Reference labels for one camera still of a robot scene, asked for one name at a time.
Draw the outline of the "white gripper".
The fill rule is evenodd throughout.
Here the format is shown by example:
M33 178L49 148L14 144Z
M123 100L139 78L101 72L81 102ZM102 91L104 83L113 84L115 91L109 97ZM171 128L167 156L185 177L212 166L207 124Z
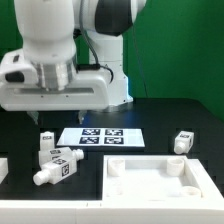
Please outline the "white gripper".
M36 85L9 84L0 86L0 105L7 111L28 111L35 124L37 111L80 110L79 124L84 122L86 110L105 109L109 106L111 73L104 69L81 71L61 91L47 91Z

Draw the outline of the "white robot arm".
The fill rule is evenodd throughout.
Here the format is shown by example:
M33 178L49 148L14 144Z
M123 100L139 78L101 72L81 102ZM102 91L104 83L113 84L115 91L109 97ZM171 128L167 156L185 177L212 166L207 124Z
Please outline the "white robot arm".
M14 0L23 46L0 62L0 107L116 112L129 107L123 34L147 0Z

